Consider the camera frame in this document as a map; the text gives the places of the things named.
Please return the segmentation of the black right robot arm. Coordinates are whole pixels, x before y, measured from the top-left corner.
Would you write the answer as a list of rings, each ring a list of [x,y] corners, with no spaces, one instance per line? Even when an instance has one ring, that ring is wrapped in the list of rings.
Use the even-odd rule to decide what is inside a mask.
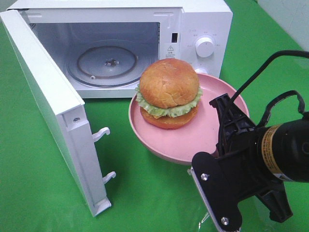
[[[268,126],[271,109],[296,96],[298,120]],[[237,200],[256,196],[270,211],[269,217],[284,222],[292,216],[285,181],[309,180],[309,114],[301,95],[290,90],[274,98],[258,124],[253,123],[227,94],[211,100],[217,110],[221,138],[216,161]]]

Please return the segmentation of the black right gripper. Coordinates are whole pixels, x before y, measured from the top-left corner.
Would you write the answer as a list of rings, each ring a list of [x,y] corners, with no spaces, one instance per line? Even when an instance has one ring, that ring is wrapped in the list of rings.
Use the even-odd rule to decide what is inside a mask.
[[[230,201],[255,195],[269,209],[269,218],[283,223],[293,216],[282,179],[285,125],[255,129],[236,104],[228,106],[229,101],[226,93],[209,102],[219,119],[216,148],[225,150],[217,159],[222,177],[217,193]]]

